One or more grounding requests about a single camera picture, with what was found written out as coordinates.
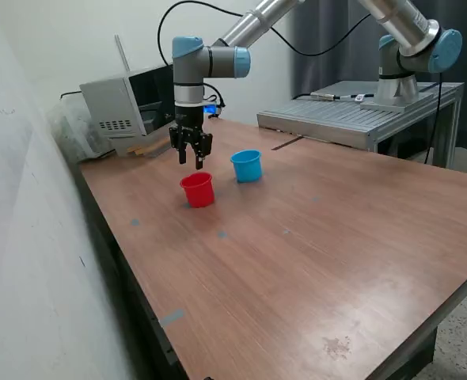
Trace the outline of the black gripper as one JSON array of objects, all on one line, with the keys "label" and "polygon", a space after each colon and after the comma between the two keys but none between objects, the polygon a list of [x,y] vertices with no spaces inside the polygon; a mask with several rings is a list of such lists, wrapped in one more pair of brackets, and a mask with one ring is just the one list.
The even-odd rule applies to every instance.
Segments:
[{"label": "black gripper", "polygon": [[203,168],[203,161],[211,153],[212,134],[203,133],[203,106],[175,106],[177,126],[169,129],[171,146],[178,152],[181,165],[186,163],[186,143],[195,147],[196,169]]}]

